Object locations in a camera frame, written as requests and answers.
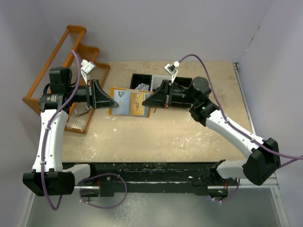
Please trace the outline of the gold credit card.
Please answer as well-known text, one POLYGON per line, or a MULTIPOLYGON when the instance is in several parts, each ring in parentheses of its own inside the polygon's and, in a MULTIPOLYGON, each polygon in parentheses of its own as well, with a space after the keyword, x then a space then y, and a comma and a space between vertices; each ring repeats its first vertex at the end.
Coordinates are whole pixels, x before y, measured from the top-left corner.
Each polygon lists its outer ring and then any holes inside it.
POLYGON ((130 94, 130 115, 143 116, 145 107, 142 102, 145 100, 145 93, 131 93, 130 94))

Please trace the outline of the yellow leather card holder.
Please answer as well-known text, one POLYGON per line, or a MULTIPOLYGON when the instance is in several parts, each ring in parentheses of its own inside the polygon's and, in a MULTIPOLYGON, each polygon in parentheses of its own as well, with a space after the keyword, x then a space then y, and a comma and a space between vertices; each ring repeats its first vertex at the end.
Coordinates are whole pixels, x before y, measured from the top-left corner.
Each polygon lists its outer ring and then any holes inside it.
POLYGON ((143 101, 152 94, 153 92, 151 91, 112 87, 110 97, 118 103, 118 107, 110 108, 108 114, 112 116, 149 118, 151 108, 144 106, 143 101))

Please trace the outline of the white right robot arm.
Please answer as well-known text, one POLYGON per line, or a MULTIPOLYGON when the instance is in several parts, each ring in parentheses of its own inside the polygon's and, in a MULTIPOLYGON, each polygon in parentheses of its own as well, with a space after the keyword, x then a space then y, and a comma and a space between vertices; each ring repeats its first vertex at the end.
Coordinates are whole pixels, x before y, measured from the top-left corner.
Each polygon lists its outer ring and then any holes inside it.
POLYGON ((143 105, 186 107, 196 122, 220 134, 244 155, 243 160, 216 163, 210 174, 214 184, 221 185, 228 178, 246 178, 255 185, 262 185, 281 165, 277 141, 263 139, 225 117, 210 100, 210 94, 209 83, 203 77, 194 78, 189 87, 163 80, 143 105))

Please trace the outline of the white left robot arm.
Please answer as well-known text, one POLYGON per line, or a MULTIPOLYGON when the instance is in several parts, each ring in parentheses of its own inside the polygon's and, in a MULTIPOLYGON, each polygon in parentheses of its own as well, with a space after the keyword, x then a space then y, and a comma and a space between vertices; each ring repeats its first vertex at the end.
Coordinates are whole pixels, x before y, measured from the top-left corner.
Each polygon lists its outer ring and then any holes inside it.
POLYGON ((49 70, 50 82, 39 99, 41 133, 38 152, 30 173, 23 174, 23 184, 37 196, 72 194, 74 186, 83 181, 93 185, 97 173, 88 164, 77 164, 64 170, 62 145, 70 106, 84 103, 88 109, 115 108, 118 106, 97 79, 91 79, 92 66, 82 66, 75 83, 72 71, 66 67, 49 70))

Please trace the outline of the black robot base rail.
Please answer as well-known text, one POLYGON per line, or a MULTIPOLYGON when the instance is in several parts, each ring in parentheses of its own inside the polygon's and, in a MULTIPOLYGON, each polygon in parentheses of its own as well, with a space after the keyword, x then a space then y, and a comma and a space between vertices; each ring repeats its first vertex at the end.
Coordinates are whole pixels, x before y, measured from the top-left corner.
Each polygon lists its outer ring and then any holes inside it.
POLYGON ((101 197, 115 193, 192 193, 203 196, 227 186, 236 186, 232 177, 223 179, 214 172, 215 162, 94 162, 89 180, 77 183, 101 197))

